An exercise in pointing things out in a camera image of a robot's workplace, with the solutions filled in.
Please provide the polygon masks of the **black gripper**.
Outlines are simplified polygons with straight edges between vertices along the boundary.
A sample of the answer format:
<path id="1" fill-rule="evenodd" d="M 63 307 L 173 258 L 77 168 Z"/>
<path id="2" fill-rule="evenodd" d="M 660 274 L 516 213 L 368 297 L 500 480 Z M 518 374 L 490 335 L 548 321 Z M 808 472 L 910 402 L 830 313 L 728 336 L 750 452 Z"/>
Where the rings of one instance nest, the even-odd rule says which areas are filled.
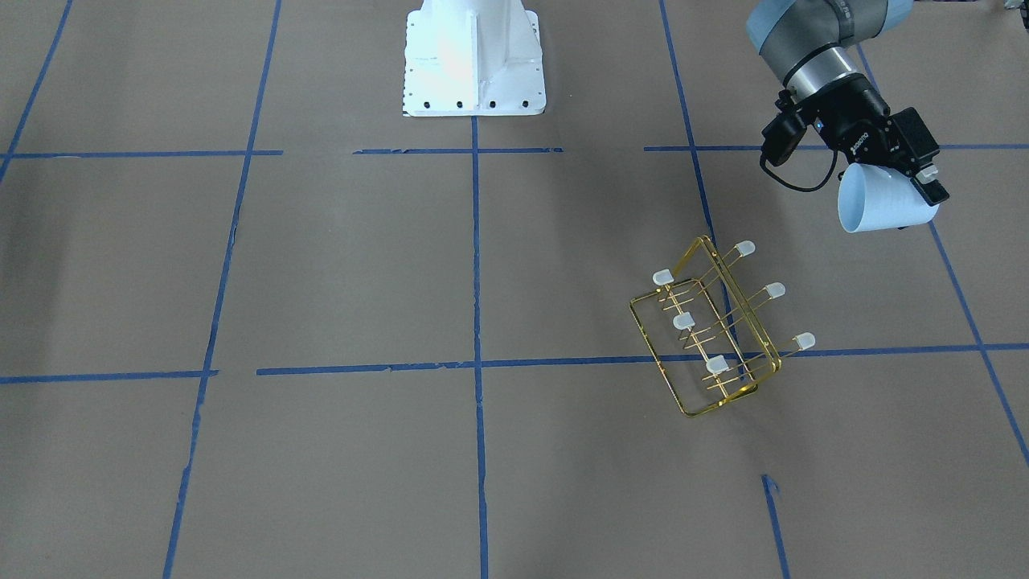
<path id="1" fill-rule="evenodd" d="M 809 96 L 782 89 L 775 105 L 776 117 L 762 129 L 764 170 L 787 162 L 813 128 L 828 150 L 845 155 L 847 162 L 886 167 L 916 179 L 929 207 L 949 200 L 933 162 L 941 144 L 921 114 L 914 107 L 893 113 L 863 74 L 844 76 Z"/>

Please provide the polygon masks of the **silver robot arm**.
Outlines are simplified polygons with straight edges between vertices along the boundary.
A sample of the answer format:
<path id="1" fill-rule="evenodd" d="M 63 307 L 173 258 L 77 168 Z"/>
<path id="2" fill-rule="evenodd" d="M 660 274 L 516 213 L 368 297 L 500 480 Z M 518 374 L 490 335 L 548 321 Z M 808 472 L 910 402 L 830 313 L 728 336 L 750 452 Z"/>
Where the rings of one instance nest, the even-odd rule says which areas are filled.
<path id="1" fill-rule="evenodd" d="M 847 162 L 900 172 L 927 205 L 949 198 L 933 159 L 937 140 L 915 109 L 888 103 L 851 61 L 848 48 L 900 25 L 911 1 L 762 1 L 746 30 L 781 82 L 778 113 L 762 129 L 766 175 L 788 161 L 809 126 Z"/>

